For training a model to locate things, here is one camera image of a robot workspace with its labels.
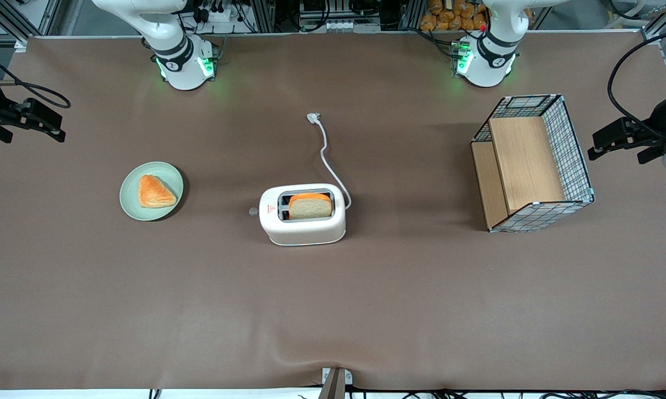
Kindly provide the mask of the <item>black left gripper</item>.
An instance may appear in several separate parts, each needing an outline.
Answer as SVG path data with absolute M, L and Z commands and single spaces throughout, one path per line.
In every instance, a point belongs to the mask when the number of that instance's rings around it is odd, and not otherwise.
M 666 164 L 666 99 L 654 107 L 650 117 L 644 120 L 652 129 L 664 136 L 652 146 L 652 140 L 644 140 L 642 127 L 629 117 L 619 119 L 592 134 L 593 146 L 588 149 L 589 161 L 596 161 L 608 152 L 646 147 L 641 151 L 641 164 L 660 158 Z

